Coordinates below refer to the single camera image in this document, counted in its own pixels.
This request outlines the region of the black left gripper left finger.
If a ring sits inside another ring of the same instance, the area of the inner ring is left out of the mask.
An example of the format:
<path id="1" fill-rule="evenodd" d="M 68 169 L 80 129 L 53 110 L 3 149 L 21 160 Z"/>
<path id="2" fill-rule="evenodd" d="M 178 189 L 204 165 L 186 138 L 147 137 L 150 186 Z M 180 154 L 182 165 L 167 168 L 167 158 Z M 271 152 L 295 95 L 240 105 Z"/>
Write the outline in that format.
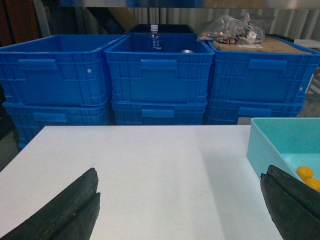
<path id="1" fill-rule="evenodd" d="M 88 169 L 2 240 L 89 240 L 100 213 L 98 173 Z"/>

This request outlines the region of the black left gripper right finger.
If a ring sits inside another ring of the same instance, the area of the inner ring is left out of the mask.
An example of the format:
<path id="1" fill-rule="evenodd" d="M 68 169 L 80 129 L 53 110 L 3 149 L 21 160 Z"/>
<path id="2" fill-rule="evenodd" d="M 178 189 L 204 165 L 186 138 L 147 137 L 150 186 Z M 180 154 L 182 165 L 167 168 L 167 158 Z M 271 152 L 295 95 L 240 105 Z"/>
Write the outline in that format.
<path id="1" fill-rule="evenodd" d="M 260 175 L 265 205 L 284 240 L 320 238 L 320 193 L 274 165 Z"/>

